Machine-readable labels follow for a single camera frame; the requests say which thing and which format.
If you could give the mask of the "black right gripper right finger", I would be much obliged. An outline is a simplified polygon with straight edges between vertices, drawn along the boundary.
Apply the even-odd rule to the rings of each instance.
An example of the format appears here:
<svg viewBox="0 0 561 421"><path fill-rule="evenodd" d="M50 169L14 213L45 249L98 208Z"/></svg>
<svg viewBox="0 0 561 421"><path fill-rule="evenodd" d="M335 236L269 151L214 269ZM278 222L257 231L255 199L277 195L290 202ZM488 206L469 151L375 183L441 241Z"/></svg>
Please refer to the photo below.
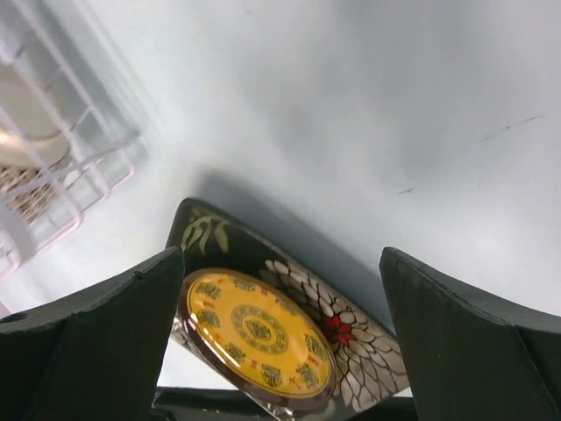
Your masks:
<svg viewBox="0 0 561 421"><path fill-rule="evenodd" d="M384 248L380 274L421 420L558 420L560 318Z"/></svg>

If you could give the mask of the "brown lattice pattern bowl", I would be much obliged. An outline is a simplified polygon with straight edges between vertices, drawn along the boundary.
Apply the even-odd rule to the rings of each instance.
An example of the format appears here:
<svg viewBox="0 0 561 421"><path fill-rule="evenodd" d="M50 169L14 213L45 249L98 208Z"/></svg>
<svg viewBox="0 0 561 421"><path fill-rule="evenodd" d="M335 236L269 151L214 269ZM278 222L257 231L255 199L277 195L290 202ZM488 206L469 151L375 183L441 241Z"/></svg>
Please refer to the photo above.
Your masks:
<svg viewBox="0 0 561 421"><path fill-rule="evenodd" d="M38 180L42 166L29 143L52 173L72 162L71 146L14 67L1 66L1 193Z"/></svg>

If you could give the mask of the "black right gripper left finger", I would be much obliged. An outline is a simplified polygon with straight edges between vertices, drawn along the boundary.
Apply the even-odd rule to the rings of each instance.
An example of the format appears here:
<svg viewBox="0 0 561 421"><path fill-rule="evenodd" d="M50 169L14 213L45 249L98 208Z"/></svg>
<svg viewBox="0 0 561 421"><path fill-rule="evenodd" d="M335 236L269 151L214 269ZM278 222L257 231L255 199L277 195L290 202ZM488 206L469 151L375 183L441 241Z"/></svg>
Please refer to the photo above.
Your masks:
<svg viewBox="0 0 561 421"><path fill-rule="evenodd" d="M184 279L173 246L1 320L3 420L147 420Z"/></svg>

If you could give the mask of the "yellow round plate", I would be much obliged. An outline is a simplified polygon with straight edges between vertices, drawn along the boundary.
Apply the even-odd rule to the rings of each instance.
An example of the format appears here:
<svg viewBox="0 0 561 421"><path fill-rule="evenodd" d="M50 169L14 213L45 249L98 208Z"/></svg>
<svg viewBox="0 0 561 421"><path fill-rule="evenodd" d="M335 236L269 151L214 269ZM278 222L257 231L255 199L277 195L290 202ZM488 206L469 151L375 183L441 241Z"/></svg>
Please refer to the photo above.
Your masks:
<svg viewBox="0 0 561 421"><path fill-rule="evenodd" d="M188 275L178 303L188 343L247 395L293 410L313 410L336 386L327 339L277 288L225 268Z"/></svg>

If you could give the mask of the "black yellow square plate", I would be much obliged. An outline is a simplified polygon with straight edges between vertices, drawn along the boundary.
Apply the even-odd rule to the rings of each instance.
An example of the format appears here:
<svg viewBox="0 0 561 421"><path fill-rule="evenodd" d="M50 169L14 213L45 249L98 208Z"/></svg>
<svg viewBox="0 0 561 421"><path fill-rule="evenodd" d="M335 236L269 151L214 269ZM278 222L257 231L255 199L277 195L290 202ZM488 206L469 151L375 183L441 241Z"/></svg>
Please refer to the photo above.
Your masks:
<svg viewBox="0 0 561 421"><path fill-rule="evenodd" d="M337 379L333 395L322 406L293 410L255 399L235 386L274 419L347 420L367 413L408 388L401 350L391 331L227 212L199 199L183 200L175 213L167 244L182 251L184 280L206 268L225 268L257 278L295 302L327 339L335 358ZM186 333L181 331L178 309L172 335L216 371L188 343Z"/></svg>

